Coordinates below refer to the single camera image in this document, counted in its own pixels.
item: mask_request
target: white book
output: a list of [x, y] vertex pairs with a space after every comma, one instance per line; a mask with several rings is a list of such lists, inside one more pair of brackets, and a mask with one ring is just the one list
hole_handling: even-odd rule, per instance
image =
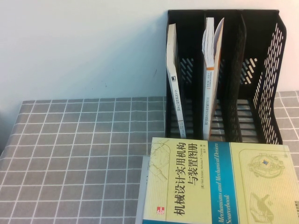
[[135, 224], [142, 224], [142, 220], [143, 220], [146, 187], [148, 185], [149, 166], [150, 166], [150, 156], [145, 155], [143, 156], [143, 160], [142, 160], [142, 169], [141, 169], [141, 178], [140, 178], [140, 185], [139, 185], [139, 195], [138, 195]]
[[204, 88], [203, 88], [203, 137], [209, 140], [212, 116], [215, 110], [219, 63], [222, 44], [224, 18], [218, 24], [214, 33], [214, 18], [206, 19], [206, 30], [202, 38], [202, 53], [204, 55]]
[[186, 138], [185, 124], [183, 118], [181, 97], [178, 89], [178, 76], [176, 68], [177, 57], [177, 32], [176, 24], [170, 24], [167, 33], [167, 46], [166, 46], [166, 67], [168, 80], [170, 84], [172, 100], [178, 119], [179, 133], [182, 139]]

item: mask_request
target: book title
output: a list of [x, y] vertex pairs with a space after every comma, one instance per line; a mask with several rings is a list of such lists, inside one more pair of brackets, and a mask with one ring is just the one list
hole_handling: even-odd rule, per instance
[[188, 161], [188, 184], [196, 185], [198, 181], [198, 148], [197, 144], [188, 144], [186, 151], [185, 143], [177, 144], [176, 154], [176, 185], [175, 185], [175, 207], [174, 213], [177, 215], [185, 214], [185, 181], [186, 181], [186, 161]]
[[[229, 195], [222, 195], [222, 185], [221, 185], [221, 173], [220, 173], [220, 160], [219, 160], [219, 148], [218, 144], [215, 143], [215, 153], [214, 153], [214, 159], [216, 161], [216, 176], [215, 180], [218, 185], [218, 202], [219, 202], [219, 209], [218, 209], [218, 222], [219, 223], [226, 223], [231, 224], [232, 218], [231, 218], [231, 211], [230, 211], [230, 200]], [[225, 220], [224, 217], [224, 209], [223, 209], [223, 198], [225, 199], [224, 206], [227, 208], [227, 219]]]

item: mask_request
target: blue stripe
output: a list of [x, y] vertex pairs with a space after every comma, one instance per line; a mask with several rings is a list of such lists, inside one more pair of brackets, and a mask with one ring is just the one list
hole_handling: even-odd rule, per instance
[[188, 223], [175, 223], [175, 222], [166, 222], [166, 221], [155, 221], [144, 219], [142, 224], [188, 224]]
[[228, 142], [209, 142], [208, 152], [212, 223], [238, 224], [230, 145]]

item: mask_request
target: book spine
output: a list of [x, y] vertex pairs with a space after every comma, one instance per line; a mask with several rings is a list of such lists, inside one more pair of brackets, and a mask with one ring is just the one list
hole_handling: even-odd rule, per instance
[[204, 111], [203, 111], [203, 137], [209, 140], [211, 130], [212, 104], [213, 104], [213, 77], [214, 70], [206, 69], [206, 83], [204, 95]]
[[171, 86], [171, 93], [172, 93], [172, 99], [174, 103], [174, 109], [176, 111], [177, 119], [178, 119], [178, 128], [179, 133], [182, 139], [186, 138], [186, 131], [185, 131], [185, 124], [184, 124], [184, 117], [183, 117], [183, 111], [182, 111], [182, 104], [181, 104], [181, 96], [179, 94], [179, 88], [178, 88], [178, 77], [177, 74], [171, 74], [168, 72], [168, 79]]

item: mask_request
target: white wall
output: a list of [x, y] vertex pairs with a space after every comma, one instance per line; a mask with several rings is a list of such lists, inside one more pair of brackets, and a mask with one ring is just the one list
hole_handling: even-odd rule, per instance
[[278, 90], [299, 90], [298, 0], [0, 0], [0, 147], [27, 99], [165, 94], [168, 9], [279, 9]]

